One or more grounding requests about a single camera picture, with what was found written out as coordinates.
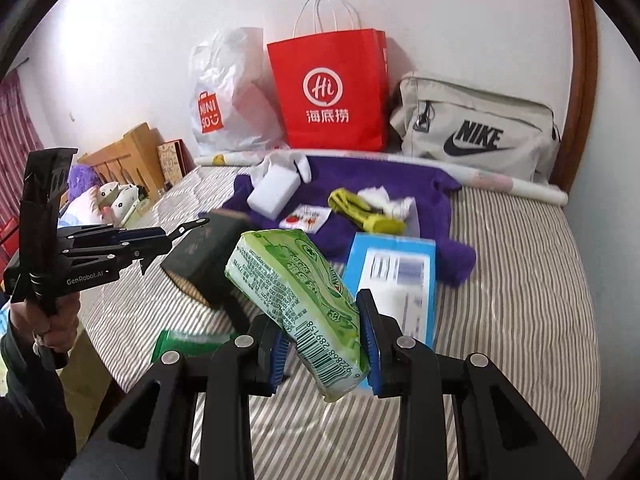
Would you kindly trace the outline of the person's left hand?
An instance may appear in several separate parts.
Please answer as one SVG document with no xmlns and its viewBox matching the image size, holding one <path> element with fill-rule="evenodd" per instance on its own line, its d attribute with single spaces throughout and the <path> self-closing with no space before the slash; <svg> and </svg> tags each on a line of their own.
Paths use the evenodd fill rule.
<svg viewBox="0 0 640 480">
<path fill-rule="evenodd" d="M 17 340 L 31 347 L 39 339 L 43 347 L 55 352 L 70 351 L 78 332 L 80 295 L 75 292 L 58 298 L 56 305 L 58 313 L 47 316 L 35 302 L 11 302 L 10 322 Z"/>
</svg>

